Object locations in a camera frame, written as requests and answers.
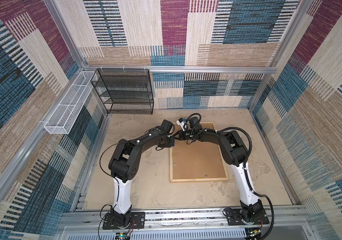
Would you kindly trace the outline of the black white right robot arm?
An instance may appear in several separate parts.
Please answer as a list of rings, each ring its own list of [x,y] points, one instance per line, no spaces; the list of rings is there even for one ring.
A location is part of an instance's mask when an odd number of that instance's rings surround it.
[[[230,165],[237,181],[241,220],[245,225],[269,224],[273,227],[275,216],[272,201],[267,195],[260,194],[254,189],[250,176],[248,159],[252,152],[252,140],[245,130],[238,127],[228,127],[219,131],[180,130],[171,138],[178,141],[200,141],[218,145],[224,161]]]

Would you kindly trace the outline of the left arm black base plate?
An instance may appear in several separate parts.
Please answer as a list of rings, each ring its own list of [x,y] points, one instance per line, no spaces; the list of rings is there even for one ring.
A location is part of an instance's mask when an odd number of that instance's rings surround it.
[[[126,214],[119,214],[118,212],[107,213],[102,221],[103,230],[117,230],[117,229],[143,229],[145,226],[145,212],[127,212]]]

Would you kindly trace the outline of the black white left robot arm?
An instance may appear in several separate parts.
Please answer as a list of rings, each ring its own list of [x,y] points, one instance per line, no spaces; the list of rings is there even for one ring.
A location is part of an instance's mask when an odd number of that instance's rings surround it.
[[[122,139],[118,142],[109,163],[115,187],[111,215],[117,223],[126,226],[131,220],[131,186],[133,178],[138,173],[142,153],[153,146],[160,150],[173,147],[171,134],[171,128],[157,126],[138,138]]]

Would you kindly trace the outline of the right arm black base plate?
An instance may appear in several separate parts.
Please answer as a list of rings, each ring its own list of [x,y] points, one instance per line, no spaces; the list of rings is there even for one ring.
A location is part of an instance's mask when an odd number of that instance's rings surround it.
[[[224,208],[222,213],[226,217],[229,226],[270,224],[270,219],[268,218],[265,210],[262,210],[260,214],[252,217],[250,220],[245,220],[242,215],[242,209]]]

